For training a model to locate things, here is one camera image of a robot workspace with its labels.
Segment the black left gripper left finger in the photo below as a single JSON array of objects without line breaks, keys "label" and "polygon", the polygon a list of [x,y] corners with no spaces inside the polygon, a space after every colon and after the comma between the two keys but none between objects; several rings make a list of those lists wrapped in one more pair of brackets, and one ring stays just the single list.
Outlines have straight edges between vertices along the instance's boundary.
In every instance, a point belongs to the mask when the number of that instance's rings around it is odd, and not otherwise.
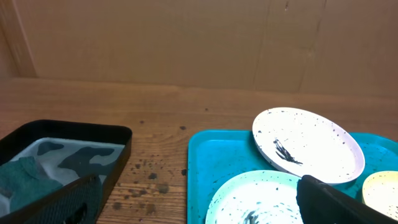
[{"label": "black left gripper left finger", "polygon": [[80,178],[1,218],[1,224],[95,223],[103,187],[97,175]]}]

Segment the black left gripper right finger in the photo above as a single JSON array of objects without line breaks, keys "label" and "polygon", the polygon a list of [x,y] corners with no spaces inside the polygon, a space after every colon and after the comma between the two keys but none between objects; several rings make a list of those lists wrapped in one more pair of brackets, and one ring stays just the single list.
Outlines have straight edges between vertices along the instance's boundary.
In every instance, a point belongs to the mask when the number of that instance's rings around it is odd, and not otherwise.
[{"label": "black left gripper right finger", "polygon": [[296,200],[304,224],[397,224],[311,175],[298,181]]}]

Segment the light blue speckled plate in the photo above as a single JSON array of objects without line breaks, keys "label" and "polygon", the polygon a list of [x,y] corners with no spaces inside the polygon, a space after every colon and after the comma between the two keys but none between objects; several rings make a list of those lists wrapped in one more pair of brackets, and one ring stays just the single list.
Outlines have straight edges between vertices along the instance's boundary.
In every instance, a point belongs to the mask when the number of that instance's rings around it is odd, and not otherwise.
[{"label": "light blue speckled plate", "polygon": [[302,224],[297,205],[300,177],[254,170],[225,182],[214,194],[206,224]]}]

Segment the white speckled plate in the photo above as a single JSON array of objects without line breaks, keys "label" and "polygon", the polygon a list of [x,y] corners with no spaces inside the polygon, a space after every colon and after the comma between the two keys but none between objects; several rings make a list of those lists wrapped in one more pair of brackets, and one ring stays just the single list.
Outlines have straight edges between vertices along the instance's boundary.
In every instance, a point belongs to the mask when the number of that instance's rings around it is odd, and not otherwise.
[{"label": "white speckled plate", "polygon": [[310,111],[277,107],[259,113],[252,135],[263,158],[279,171],[311,175],[330,185],[345,184],[364,171],[356,140],[331,120]]}]

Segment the teal grey sponge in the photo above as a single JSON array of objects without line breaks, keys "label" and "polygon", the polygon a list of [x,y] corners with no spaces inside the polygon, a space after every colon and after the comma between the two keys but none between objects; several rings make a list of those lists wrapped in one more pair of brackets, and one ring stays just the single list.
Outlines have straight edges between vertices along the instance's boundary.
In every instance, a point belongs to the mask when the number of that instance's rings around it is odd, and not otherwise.
[{"label": "teal grey sponge", "polygon": [[1,165],[1,196],[6,200],[6,213],[22,209],[62,187],[34,157],[20,157]]}]

